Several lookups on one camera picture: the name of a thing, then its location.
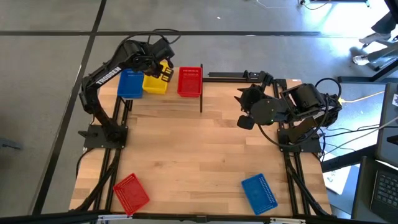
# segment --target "person's foot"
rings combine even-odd
[[[377,41],[377,40],[388,40],[391,38],[391,34],[379,34],[379,33],[374,33],[371,34],[365,38],[360,39],[359,41],[362,44],[370,44],[371,42]]]
[[[366,65],[370,61],[368,60],[367,55],[359,55],[359,56],[353,57],[353,62],[357,65]]]

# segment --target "yellow plastic basket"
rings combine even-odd
[[[163,70],[167,67],[167,63],[161,62],[164,66]],[[142,88],[147,93],[154,94],[166,94],[167,82],[163,81],[161,78],[154,78],[152,76],[144,75],[144,82],[142,83]]]

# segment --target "blue basket with holes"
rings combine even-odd
[[[143,72],[133,72],[131,69],[123,70],[120,74],[118,96],[125,99],[142,98],[142,82],[144,82]]]
[[[242,187],[254,214],[260,215],[278,207],[278,203],[263,174],[242,181]]]

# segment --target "red basket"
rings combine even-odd
[[[199,97],[201,95],[201,67],[180,67],[177,93],[182,97]]]
[[[128,216],[149,202],[149,197],[135,174],[130,174],[113,186],[113,191]]]

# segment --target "wooden tabletop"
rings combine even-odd
[[[112,114],[119,78],[105,84],[99,100]],[[291,216],[284,160],[279,148],[258,128],[248,131],[237,127],[242,112],[233,96],[247,83],[204,83],[203,112],[199,98],[177,94],[178,68],[166,95],[144,93],[134,100],[127,125],[129,133],[122,150],[116,183],[135,173],[150,202],[141,213],[254,215],[241,187],[241,181],[264,174],[278,207],[262,215]],[[287,80],[288,87],[301,84]],[[273,96],[272,87],[266,94]],[[276,140],[277,124],[264,126]],[[104,149],[94,149],[81,161],[70,208],[79,206],[98,182]],[[301,154],[305,183],[317,202],[329,213],[319,161],[309,153]],[[108,186],[103,191],[104,208]],[[303,213],[297,186],[299,212]],[[114,195],[112,212],[124,212]]]

